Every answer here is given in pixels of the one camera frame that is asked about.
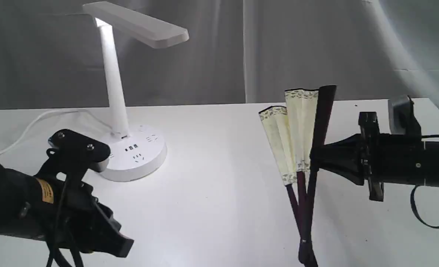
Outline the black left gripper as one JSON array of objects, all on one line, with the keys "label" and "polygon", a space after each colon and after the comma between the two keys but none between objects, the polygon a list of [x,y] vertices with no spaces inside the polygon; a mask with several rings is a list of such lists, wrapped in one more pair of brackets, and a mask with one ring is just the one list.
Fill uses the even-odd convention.
[{"label": "black left gripper", "polygon": [[81,181],[77,189],[65,180],[30,178],[30,238],[55,248],[128,257],[134,240],[120,232],[114,213]]}]

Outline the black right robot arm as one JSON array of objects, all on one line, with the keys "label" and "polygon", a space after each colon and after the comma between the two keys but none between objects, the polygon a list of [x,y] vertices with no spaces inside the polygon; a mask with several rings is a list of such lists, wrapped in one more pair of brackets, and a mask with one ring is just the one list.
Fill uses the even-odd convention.
[{"label": "black right robot arm", "polygon": [[311,149],[310,159],[384,200],[384,184],[439,186],[439,141],[381,133],[376,112],[361,112],[360,133]]}]

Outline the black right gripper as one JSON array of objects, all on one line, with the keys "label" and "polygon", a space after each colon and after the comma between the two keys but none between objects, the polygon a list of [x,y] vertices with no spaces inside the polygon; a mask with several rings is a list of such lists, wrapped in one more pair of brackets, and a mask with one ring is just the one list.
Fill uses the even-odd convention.
[{"label": "black right gripper", "polygon": [[[352,135],[338,142],[313,147],[313,166],[337,174],[355,185],[367,180],[369,199],[384,201],[384,184],[424,186],[422,175],[422,131],[414,115],[404,117],[404,133],[380,132],[376,112],[361,112],[358,117],[361,136]],[[352,158],[360,149],[360,171]]]}]

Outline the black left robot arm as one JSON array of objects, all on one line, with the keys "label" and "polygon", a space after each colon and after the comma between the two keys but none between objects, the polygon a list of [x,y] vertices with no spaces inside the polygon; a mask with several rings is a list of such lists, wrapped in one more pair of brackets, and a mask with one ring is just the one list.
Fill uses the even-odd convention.
[{"label": "black left robot arm", "polygon": [[[29,176],[0,164],[0,235],[50,241],[63,184],[52,176]],[[113,211],[92,191],[85,182],[67,189],[56,247],[127,257],[134,240],[120,232]]]}]

